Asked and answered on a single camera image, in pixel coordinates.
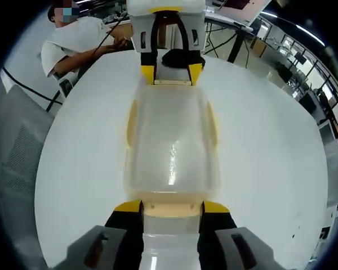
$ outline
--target person's arm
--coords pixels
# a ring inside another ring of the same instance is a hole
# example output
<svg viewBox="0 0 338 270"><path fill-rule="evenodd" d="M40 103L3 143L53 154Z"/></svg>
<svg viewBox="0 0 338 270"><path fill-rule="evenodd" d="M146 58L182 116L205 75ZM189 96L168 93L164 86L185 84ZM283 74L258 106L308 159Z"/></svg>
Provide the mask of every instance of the person's arm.
<svg viewBox="0 0 338 270"><path fill-rule="evenodd" d="M54 71L59 73L59 74L66 74L72 70L78 69L81 66L91 62L91 61L96 61L97 59L100 58L100 56L114 52L114 45L109 45L109 46L101 46L98 50L91 49L86 52L82 53L77 53L72 57L67 57L60 62L58 62L54 66Z"/></svg>
<svg viewBox="0 0 338 270"><path fill-rule="evenodd" d="M125 35L124 35L124 32L121 31L120 29L114 29L110 35L114 38L114 44L117 44L117 48L121 48L123 46L125 46L126 42L127 42L127 39L125 38Z"/></svg>

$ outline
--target yellow plastic part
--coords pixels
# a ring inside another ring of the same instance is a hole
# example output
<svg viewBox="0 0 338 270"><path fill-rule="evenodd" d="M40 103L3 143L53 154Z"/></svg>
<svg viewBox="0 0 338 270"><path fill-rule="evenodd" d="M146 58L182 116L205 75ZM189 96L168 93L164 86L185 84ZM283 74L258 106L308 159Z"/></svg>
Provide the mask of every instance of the yellow plastic part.
<svg viewBox="0 0 338 270"><path fill-rule="evenodd" d="M197 84L200 73L202 72L202 64L189 65L190 77L193 86Z"/></svg>
<svg viewBox="0 0 338 270"><path fill-rule="evenodd" d="M137 113L138 113L138 101L134 100L133 103L131 104L128 127L126 129L126 140L128 143L128 147L132 147L133 145L137 121Z"/></svg>
<svg viewBox="0 0 338 270"><path fill-rule="evenodd" d="M205 213L229 213L229 209L217 202L204 201Z"/></svg>
<svg viewBox="0 0 338 270"><path fill-rule="evenodd" d="M141 66L141 73L146 77L148 84L154 84L154 66Z"/></svg>
<svg viewBox="0 0 338 270"><path fill-rule="evenodd" d="M155 12L159 12L159 11L177 11L177 12L180 12L182 10L183 10L182 7L155 7L155 8L149 9L149 12L150 13L155 13Z"/></svg>
<svg viewBox="0 0 338 270"><path fill-rule="evenodd" d="M114 211L119 212L139 212L141 200L124 202L117 206Z"/></svg>
<svg viewBox="0 0 338 270"><path fill-rule="evenodd" d="M211 140L211 147L213 150L215 150L218 146L218 131L216 128L213 108L210 102L207 103L207 115L208 115L208 122L209 122L209 137Z"/></svg>

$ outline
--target ceiling light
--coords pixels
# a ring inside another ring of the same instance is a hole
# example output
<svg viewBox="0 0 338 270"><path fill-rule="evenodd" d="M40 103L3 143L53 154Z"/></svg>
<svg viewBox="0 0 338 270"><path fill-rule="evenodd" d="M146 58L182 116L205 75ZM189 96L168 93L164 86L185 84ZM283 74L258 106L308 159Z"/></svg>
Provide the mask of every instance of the ceiling light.
<svg viewBox="0 0 338 270"><path fill-rule="evenodd" d="M81 1L78 1L77 4L82 4L82 3L90 2L90 1L93 1L93 0L81 0Z"/></svg>
<svg viewBox="0 0 338 270"><path fill-rule="evenodd" d="M318 37L316 37L316 36L315 36L314 34L312 34L310 31L306 30L305 28L303 28L303 27L300 26L300 25L297 25L297 24L296 24L296 26L297 26L298 29L302 30L304 33L306 33L307 35L311 36L311 37L314 38L316 41L318 41L322 46L324 46L324 47L326 46L326 45L324 44L323 41L321 41Z"/></svg>
<svg viewBox="0 0 338 270"><path fill-rule="evenodd" d="M264 11L262 11L261 14L268 15L268 16L273 17L273 18L278 18L277 15L274 15L274 14L271 14L271 13L268 13L268 12L264 12Z"/></svg>

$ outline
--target white round table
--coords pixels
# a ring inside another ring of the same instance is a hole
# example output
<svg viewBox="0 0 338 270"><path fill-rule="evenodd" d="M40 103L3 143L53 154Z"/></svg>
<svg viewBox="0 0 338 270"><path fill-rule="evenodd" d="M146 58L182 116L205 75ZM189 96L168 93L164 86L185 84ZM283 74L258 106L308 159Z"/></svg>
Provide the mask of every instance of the white round table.
<svg viewBox="0 0 338 270"><path fill-rule="evenodd" d="M250 71L206 57L198 81L219 120L221 188L238 227L266 242L285 268L302 269L318 242L327 202L326 157L314 119L284 91ZM142 86L140 55L112 53L77 83L46 138L35 218L49 267L128 198L126 125Z"/></svg>

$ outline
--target black cable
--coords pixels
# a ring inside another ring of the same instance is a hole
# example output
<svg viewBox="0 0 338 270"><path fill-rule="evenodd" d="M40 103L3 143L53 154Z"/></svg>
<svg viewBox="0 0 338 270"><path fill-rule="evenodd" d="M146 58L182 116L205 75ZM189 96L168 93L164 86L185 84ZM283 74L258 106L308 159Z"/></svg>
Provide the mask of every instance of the black cable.
<svg viewBox="0 0 338 270"><path fill-rule="evenodd" d="M211 34L211 32L212 32L212 26L213 26L213 24L210 24L210 30L209 30L208 40L209 40L209 42L210 42L210 45L213 47L213 50L214 50L215 55L216 55L216 58L219 58L219 55L216 53L216 50L215 50L215 48L214 48L213 42L212 42L212 40L210 39L210 34Z"/></svg>
<svg viewBox="0 0 338 270"><path fill-rule="evenodd" d="M100 42L99 46L94 50L94 52L92 53L92 55L94 55L96 53L96 51L101 47L101 45L104 43L104 41L108 38L108 36L110 36L110 34L113 32L113 30L124 20L126 19L126 17L129 14L127 13L125 16L123 16L118 22L117 24L114 25L113 28L111 28L111 30L106 34L105 38Z"/></svg>
<svg viewBox="0 0 338 270"><path fill-rule="evenodd" d="M204 54L206 55L207 53L211 52L211 51L214 51L216 49L218 49L219 47L223 46L223 45L226 45L229 41L231 41L235 36L237 35L237 33L234 33L234 35L232 35L227 41L219 44L218 46L216 46L215 48L213 49L210 49L209 51L205 52Z"/></svg>
<svg viewBox="0 0 338 270"><path fill-rule="evenodd" d="M209 23L207 22L207 29L206 29L206 33L209 33L209 35L210 35L210 32L208 31L208 26L209 26ZM210 46L210 43L209 43L209 41L207 40L207 44L206 44L206 46L205 46L205 47L208 47L208 46Z"/></svg>
<svg viewBox="0 0 338 270"><path fill-rule="evenodd" d="M6 73L6 75L8 75L8 77L9 77L10 79L12 79L12 80L13 80L15 83L17 83L19 86L21 86L21 87L23 87L23 88L29 90L31 93L34 93L35 95L38 95L39 97L44 98L44 99L47 100L47 101L50 101L50 102L53 102L53 103L57 103L57 104L62 105L61 102L56 101L56 100L52 100L51 98L48 98L48 97L44 96L43 94L40 94L40 93L36 92L35 90L31 89L30 87L27 87L25 84L20 83L17 79L15 79L15 78L7 71L7 69L6 69L4 66L2 67L2 70Z"/></svg>
<svg viewBox="0 0 338 270"><path fill-rule="evenodd" d="M219 29L215 29L215 30L210 30L210 31L207 30L207 33L222 31L222 30L225 30L225 29L227 29L227 28L223 27L223 28L219 28Z"/></svg>
<svg viewBox="0 0 338 270"><path fill-rule="evenodd" d="M224 1L223 1L223 4L221 4L221 6L219 7L218 11L221 10L221 8L227 3L227 1L228 1L228 0L224 0Z"/></svg>
<svg viewBox="0 0 338 270"><path fill-rule="evenodd" d="M49 106L47 106L46 111L49 112L51 107L54 105L54 101L60 96L60 91L57 91L52 101L50 101Z"/></svg>
<svg viewBox="0 0 338 270"><path fill-rule="evenodd" d="M248 54L247 54L247 62L246 62L246 68L247 68L248 60L249 60L249 49L248 49L248 45L247 45L247 42L246 42L245 39L244 39L244 44L246 45L246 49L247 49L247 52L248 52Z"/></svg>

